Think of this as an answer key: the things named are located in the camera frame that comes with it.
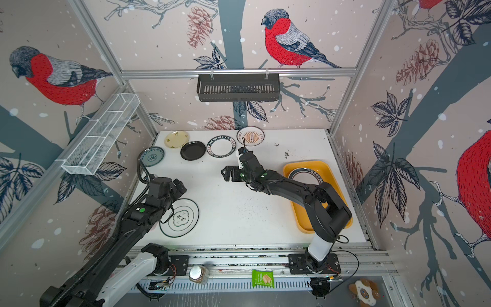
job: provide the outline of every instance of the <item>pine cone illustration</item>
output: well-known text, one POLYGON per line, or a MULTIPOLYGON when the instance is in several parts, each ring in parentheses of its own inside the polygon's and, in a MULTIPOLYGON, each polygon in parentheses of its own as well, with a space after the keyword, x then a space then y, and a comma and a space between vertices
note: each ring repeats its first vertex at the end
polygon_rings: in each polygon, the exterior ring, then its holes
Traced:
POLYGON ((220 117, 215 117, 215 119, 208 118, 206 126, 203 126, 202 128, 206 130, 235 130, 237 125, 234 118, 227 115, 221 115, 220 117))
POLYGON ((361 169, 360 162, 353 156, 353 152, 345 152, 343 160, 344 164, 346 165, 346 169, 348 169, 348 174, 350 175, 353 185, 355 188, 358 188, 360 183, 363 181, 363 170, 361 169))
POLYGON ((416 83, 416 81, 426 78, 430 70, 438 61, 438 43, 434 39, 419 45, 411 56, 396 74, 396 83, 403 82, 404 85, 416 83))
POLYGON ((204 8, 195 6, 188 15, 188 44, 195 48, 203 45, 212 32, 212 17, 204 8))
POLYGON ((83 237, 79 244, 82 245, 82 252, 87 252, 84 261, 90 260, 104 245, 109 238, 109 233, 114 226, 116 213, 107 207, 114 205, 112 200, 95 209, 88 217, 88 226, 85 229, 86 236, 83 237))

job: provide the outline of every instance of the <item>brown plush toy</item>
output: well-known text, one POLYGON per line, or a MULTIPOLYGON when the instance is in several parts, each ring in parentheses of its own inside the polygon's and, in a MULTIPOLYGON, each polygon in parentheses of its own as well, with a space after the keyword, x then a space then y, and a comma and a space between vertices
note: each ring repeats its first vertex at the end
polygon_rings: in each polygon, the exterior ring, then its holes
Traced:
POLYGON ((379 287, 371 280, 362 278, 350 284, 349 288, 360 300, 361 307, 373 306, 380 299, 379 287))

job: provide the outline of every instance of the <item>white wire basket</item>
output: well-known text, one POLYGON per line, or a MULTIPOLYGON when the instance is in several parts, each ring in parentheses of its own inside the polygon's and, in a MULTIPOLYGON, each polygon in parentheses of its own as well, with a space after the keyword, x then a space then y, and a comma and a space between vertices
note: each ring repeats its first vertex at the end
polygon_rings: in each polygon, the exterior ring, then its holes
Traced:
POLYGON ((139 105, 136 94, 113 95, 111 105, 99 118, 90 120, 96 123, 61 167, 69 174, 95 174, 139 105))

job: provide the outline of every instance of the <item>green wrapper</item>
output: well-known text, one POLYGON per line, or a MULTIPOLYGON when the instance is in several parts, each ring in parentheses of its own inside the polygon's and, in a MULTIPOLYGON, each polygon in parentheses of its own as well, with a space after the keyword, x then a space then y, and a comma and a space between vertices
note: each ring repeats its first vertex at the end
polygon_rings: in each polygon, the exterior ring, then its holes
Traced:
POLYGON ((252 287, 256 285, 273 287, 273 272, 252 270, 252 287))

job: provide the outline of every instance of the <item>yellow tray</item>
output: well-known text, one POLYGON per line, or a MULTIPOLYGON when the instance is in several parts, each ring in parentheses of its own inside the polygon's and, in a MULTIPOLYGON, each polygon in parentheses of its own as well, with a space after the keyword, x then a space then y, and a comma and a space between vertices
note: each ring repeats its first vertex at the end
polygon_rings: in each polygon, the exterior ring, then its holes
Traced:
MULTIPOLYGON (((297 168, 300 167, 305 167, 309 168, 316 173, 318 173, 324 182, 327 182, 331 184, 336 192, 341 196, 341 199, 343 199, 344 203, 346 203, 346 199, 344 198, 344 195, 341 193, 341 189, 339 188, 339 185, 334 178, 334 175, 332 174, 331 169, 329 168, 329 165, 322 161, 303 161, 303 162, 296 162, 296 163, 290 163, 285 165, 283 168, 283 173, 285 174, 285 177, 288 178, 290 173, 297 168)), ((292 203, 292 208, 293 212, 295 213, 295 220, 297 221, 297 227, 299 230, 303 233, 314 233, 314 229, 312 229, 312 224, 310 223, 310 220, 307 215, 307 211, 305 208, 300 206, 297 203, 291 202, 292 203)), ((322 204, 324 208, 327 208, 327 203, 322 204)), ((351 227, 353 224, 353 218, 350 219, 348 224, 346 225, 345 228, 351 227)))

